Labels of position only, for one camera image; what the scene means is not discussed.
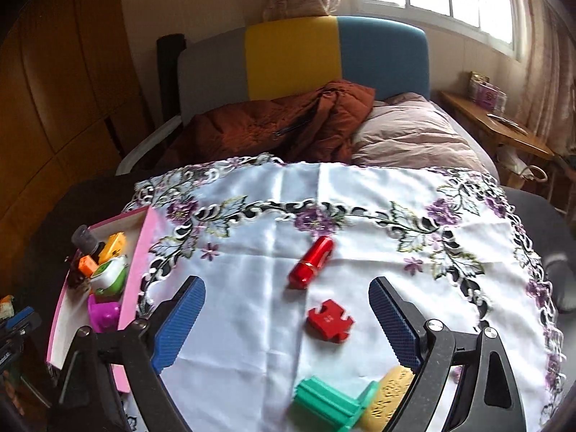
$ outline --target red puzzle piece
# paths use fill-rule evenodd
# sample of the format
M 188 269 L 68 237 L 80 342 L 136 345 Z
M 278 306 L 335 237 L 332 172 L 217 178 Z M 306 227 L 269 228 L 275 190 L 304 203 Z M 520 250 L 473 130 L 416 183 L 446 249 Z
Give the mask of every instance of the red puzzle piece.
M 320 311 L 308 310 L 308 323 L 318 330 L 324 341 L 343 343 L 354 323 L 350 316 L 343 320 L 343 315 L 344 309 L 332 299 L 328 299 L 322 303 Z

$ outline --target wooden desk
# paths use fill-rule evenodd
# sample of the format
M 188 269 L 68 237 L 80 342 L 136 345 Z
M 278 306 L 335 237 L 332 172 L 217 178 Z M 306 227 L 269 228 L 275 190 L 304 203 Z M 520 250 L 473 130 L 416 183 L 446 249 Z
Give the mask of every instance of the wooden desk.
M 492 141 L 492 145 L 490 145 L 488 150 L 491 156 L 495 154 L 495 150 L 500 144 L 508 144 L 519 151 L 534 154 L 534 156 L 547 161 L 551 161 L 554 158 L 554 152 L 546 146 L 545 142 L 531 132 L 528 132 L 528 135 L 523 135 L 511 127 L 491 119 L 486 116 L 486 114 L 490 113 L 489 111 L 458 94 L 442 91 L 440 96 L 450 108 L 460 112 L 474 125 L 488 134 Z

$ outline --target zipper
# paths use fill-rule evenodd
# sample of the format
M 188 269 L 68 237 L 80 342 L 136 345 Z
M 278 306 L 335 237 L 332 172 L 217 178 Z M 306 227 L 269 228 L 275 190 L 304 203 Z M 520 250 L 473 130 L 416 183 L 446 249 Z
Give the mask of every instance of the zipper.
M 286 126 L 286 128 L 282 128 L 281 130 L 275 131 L 273 140 L 276 141 L 280 136 L 286 135 L 287 133 L 290 133 L 291 131 L 294 131 L 295 129 L 300 128 L 301 126 L 306 125 L 306 123 L 310 123 L 310 120 L 312 120 L 312 119 L 307 118 L 306 120 L 304 120 L 300 123 L 297 123 L 296 125 Z
M 304 126 L 307 123 L 310 123 L 314 119 L 317 110 L 318 110 L 318 102 L 316 102 L 316 105 L 313 107 L 313 109 L 311 111 L 306 113 L 304 119 L 300 123 L 296 123 L 295 125 L 286 126 L 286 128 L 282 128 L 278 131 L 275 131 L 273 133 L 272 140 L 277 141 L 277 139 L 280 138 L 282 135 L 286 135 L 287 133 L 290 133 L 291 131 L 294 131 L 295 129 L 300 128 L 301 126 Z

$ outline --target box on table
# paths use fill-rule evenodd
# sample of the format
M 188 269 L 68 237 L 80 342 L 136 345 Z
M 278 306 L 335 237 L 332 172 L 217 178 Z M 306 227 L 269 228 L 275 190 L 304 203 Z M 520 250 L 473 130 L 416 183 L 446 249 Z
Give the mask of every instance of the box on table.
M 109 236 L 118 232 L 126 235 L 124 254 L 129 264 L 129 272 L 124 293 L 120 299 L 118 329 L 124 329 L 136 316 L 140 284 L 142 276 L 148 271 L 148 252 L 153 244 L 157 222 L 156 211 L 146 207 L 120 214 L 90 227 L 92 233 L 100 241 L 105 241 Z M 68 289 L 67 283 L 64 282 L 52 321 L 46 356 L 47 362 L 57 369 L 62 369 L 78 328 L 90 326 L 87 309 L 88 295 L 89 292 L 81 288 Z M 113 365 L 112 372 L 116 388 L 121 392 L 129 392 L 130 385 L 124 368 Z

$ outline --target yellow sponge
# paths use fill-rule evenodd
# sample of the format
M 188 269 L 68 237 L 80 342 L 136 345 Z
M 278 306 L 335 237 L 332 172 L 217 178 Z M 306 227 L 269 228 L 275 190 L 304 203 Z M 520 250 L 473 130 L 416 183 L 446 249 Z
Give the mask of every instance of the yellow sponge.
M 391 369 L 380 380 L 378 391 L 356 425 L 365 432 L 382 432 L 410 388 L 414 374 L 403 366 Z

